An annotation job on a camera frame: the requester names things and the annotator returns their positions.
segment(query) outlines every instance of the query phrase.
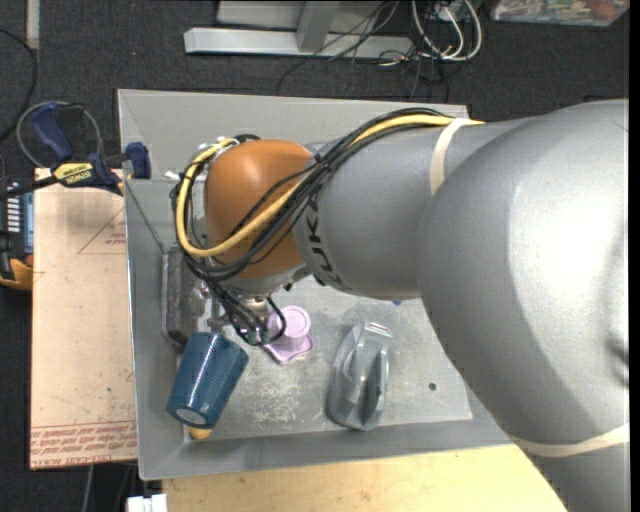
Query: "yellow label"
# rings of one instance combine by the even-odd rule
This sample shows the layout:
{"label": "yellow label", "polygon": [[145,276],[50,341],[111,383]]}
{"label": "yellow label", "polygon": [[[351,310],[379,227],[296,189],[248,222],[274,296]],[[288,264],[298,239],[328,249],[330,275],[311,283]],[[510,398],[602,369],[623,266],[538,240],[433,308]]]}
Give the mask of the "yellow label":
{"label": "yellow label", "polygon": [[53,171],[53,175],[58,180],[75,183],[91,176],[91,169],[93,169],[93,166],[88,162],[69,162],[60,165]]}

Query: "purple object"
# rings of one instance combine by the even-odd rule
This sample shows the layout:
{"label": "purple object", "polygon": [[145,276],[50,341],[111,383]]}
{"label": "purple object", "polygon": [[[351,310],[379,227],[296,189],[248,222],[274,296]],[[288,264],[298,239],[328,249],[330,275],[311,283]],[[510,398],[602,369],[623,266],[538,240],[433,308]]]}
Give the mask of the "purple object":
{"label": "purple object", "polygon": [[[309,314],[298,306],[285,306],[281,311],[287,320],[287,328],[281,338],[264,345],[264,349],[279,363],[288,363],[306,354],[313,347],[313,341],[309,336],[311,319]],[[280,332],[282,320],[275,311],[269,315],[267,327],[272,338]]]}

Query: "cardboard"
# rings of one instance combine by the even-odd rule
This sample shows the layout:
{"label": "cardboard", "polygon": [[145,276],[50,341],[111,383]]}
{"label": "cardboard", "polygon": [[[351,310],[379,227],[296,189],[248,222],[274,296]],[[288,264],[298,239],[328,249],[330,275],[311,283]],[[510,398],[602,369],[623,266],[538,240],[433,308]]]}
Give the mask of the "cardboard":
{"label": "cardboard", "polygon": [[32,469],[137,457],[124,199],[35,196]]}

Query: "black carpet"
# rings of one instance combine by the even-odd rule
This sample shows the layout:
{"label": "black carpet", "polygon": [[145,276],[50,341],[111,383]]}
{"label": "black carpet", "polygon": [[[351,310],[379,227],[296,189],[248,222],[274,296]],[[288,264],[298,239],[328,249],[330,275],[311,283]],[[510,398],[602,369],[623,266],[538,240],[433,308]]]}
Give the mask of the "black carpet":
{"label": "black carpet", "polygon": [[[207,26],[208,1],[42,1],[39,78],[32,103],[82,103],[103,129],[107,154],[119,151],[119,88],[275,95],[295,58],[186,56],[183,33]],[[0,28],[24,37],[25,4],[0,0]],[[406,12],[394,19],[403,27]],[[611,27],[500,24],[487,19],[481,52],[444,84],[419,81],[415,70],[380,70],[349,59],[309,60],[280,93],[430,101],[469,106],[487,121],[549,112],[591,99],[628,97],[629,12]],[[22,104],[30,82],[27,52],[0,34],[0,131]],[[28,175],[15,137],[0,145],[10,175]],[[28,448],[31,299],[0,289],[0,511],[80,511],[87,470],[30,472]],[[99,467],[89,510],[117,510],[125,466]]]}

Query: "clear plastic object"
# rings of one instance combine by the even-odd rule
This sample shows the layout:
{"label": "clear plastic object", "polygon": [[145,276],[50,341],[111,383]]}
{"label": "clear plastic object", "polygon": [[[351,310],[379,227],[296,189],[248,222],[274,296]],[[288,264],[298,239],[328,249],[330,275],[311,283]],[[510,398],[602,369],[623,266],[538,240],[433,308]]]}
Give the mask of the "clear plastic object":
{"label": "clear plastic object", "polygon": [[329,414],[356,430],[378,426],[389,383],[391,331],[373,322],[354,326],[338,349],[329,389]]}

